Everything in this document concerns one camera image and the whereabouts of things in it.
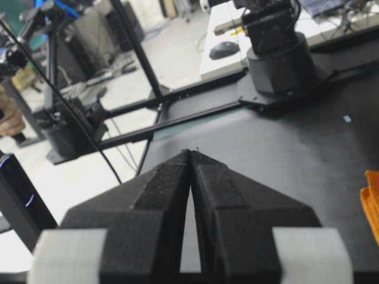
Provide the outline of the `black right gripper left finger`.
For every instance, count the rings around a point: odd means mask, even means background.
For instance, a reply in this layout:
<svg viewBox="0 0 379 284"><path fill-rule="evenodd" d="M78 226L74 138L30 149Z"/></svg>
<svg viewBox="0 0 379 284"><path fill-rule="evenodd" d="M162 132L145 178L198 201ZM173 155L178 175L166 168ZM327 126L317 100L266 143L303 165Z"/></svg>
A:
<svg viewBox="0 0 379 284"><path fill-rule="evenodd" d="M27 282L169 282L180 271L189 155L69 209L42 232Z"/></svg>

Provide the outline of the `second black robot base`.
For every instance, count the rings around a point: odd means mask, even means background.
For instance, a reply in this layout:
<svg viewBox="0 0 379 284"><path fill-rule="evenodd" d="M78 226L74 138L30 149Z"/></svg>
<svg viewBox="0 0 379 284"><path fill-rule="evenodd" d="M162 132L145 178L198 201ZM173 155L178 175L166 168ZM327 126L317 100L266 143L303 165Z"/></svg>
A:
<svg viewBox="0 0 379 284"><path fill-rule="evenodd" d="M108 128L104 124L107 111L100 103L99 97L96 96L83 101L79 98L69 98L68 104L77 114L93 140L100 143ZM75 118L61 102L56 104L54 118L42 127L42 133L52 147L47 154L47 159L54 165L75 160L96 151Z"/></svg>

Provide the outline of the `person's hand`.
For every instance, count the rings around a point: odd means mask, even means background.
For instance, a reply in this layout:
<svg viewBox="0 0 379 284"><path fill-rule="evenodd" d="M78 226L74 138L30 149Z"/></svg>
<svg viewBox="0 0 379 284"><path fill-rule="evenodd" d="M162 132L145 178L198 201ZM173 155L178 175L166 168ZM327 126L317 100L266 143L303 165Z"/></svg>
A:
<svg viewBox="0 0 379 284"><path fill-rule="evenodd" d="M18 107L14 98L9 96L4 87L1 86L1 135L14 136L21 133L25 129L23 114Z"/></svg>

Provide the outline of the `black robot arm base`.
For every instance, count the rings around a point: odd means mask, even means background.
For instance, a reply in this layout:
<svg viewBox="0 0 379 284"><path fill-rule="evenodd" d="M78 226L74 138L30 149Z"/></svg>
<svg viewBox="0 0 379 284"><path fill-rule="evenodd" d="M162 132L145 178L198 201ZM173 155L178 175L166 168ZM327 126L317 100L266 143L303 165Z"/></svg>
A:
<svg viewBox="0 0 379 284"><path fill-rule="evenodd" d="M246 53L253 94L246 105L258 111L289 105L312 96L338 74L318 67L303 33L295 26L298 1L234 1L243 8L243 29L251 47Z"/></svg>

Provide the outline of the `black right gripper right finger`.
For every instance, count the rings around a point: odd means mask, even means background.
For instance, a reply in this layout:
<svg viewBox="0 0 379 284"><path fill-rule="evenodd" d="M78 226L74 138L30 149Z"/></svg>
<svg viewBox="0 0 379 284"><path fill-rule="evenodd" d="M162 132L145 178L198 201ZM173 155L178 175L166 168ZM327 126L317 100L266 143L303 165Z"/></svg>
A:
<svg viewBox="0 0 379 284"><path fill-rule="evenodd" d="M313 208L197 151L192 194L201 268L224 283L353 283L338 230Z"/></svg>

